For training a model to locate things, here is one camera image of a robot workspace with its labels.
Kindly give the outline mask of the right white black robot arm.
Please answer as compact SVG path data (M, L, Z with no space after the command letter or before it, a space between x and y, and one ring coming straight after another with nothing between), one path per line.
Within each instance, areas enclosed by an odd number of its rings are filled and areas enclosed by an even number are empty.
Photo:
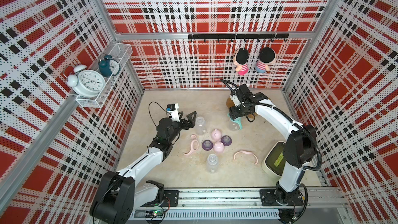
M285 138L282 152L285 165L281 178L275 186L269 203L287 206L297 201L299 187L306 171L319 171L322 165L321 152L316 141L316 130L312 125L303 125L293 120L263 93L252 93L246 85L230 88L229 108L233 120L249 115L258 115L269 122Z

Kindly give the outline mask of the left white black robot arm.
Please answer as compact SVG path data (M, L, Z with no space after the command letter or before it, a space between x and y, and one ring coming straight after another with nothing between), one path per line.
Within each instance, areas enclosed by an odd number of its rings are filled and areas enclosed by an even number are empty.
M170 111L169 117L159 121L157 134L141 157L118 172L108 171L102 176L89 211L92 218L108 224L125 224L137 208L163 202L162 183L148 180L138 184L168 157L180 132L195 126L196 112L186 118L182 115L183 112Z

